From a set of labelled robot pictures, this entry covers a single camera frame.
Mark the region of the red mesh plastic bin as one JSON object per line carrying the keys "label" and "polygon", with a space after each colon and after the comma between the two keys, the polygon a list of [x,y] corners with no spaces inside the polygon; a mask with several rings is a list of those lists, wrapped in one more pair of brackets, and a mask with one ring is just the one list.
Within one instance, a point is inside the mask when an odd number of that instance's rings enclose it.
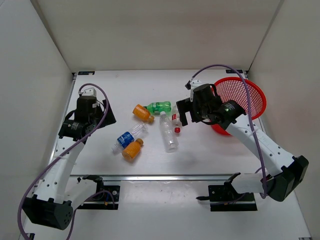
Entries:
{"label": "red mesh plastic bin", "polygon": [[223,101],[219,111],[225,117],[224,124],[212,124],[211,128],[218,134],[229,136],[226,128],[234,123],[241,114],[251,113],[251,118],[259,118],[267,107],[267,99],[263,91],[253,82],[240,77],[225,77],[214,83],[217,94]]}

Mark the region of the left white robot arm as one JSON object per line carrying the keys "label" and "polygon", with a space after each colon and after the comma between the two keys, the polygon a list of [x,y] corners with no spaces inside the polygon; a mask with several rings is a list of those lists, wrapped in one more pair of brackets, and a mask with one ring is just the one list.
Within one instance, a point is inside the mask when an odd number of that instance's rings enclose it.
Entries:
{"label": "left white robot arm", "polygon": [[97,100],[95,95],[81,94],[76,108],[64,118],[58,132],[61,140],[71,140],[67,147],[57,147],[57,156],[35,180],[37,189],[32,196],[24,194],[18,213],[25,213],[33,223],[65,230],[72,222],[75,210],[89,197],[100,200],[105,194],[102,178],[86,175],[69,191],[66,186],[78,156],[94,130],[116,123],[109,101]]}

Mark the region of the small red cap bottle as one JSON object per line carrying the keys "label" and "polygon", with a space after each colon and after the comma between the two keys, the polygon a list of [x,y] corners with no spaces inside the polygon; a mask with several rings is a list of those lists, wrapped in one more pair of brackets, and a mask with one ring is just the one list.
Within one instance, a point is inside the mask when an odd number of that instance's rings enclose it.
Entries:
{"label": "small red cap bottle", "polygon": [[174,132],[179,135],[181,133],[182,123],[180,121],[180,114],[176,105],[172,109],[171,123],[173,125]]}

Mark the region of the large clear plastic bottle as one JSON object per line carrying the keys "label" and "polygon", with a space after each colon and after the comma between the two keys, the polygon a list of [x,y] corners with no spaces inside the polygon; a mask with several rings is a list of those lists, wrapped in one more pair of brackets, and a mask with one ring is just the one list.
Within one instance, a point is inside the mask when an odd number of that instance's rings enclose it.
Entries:
{"label": "large clear plastic bottle", "polygon": [[179,146],[178,139],[174,133],[171,120],[165,111],[160,112],[159,128],[165,151],[168,153],[176,151]]}

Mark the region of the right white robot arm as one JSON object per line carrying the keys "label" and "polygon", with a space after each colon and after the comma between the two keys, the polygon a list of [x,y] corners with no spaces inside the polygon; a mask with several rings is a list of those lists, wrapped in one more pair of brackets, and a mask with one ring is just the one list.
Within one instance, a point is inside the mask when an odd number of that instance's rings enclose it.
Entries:
{"label": "right white robot arm", "polygon": [[213,84],[192,81],[186,88],[190,97],[176,103],[183,126],[188,124],[189,112],[193,122],[220,126],[260,160],[260,172],[237,173],[226,182],[226,197],[236,200],[244,193],[260,193],[283,202],[302,182],[309,161],[302,155],[295,157],[275,143],[253,124],[248,111],[237,101],[222,101]]}

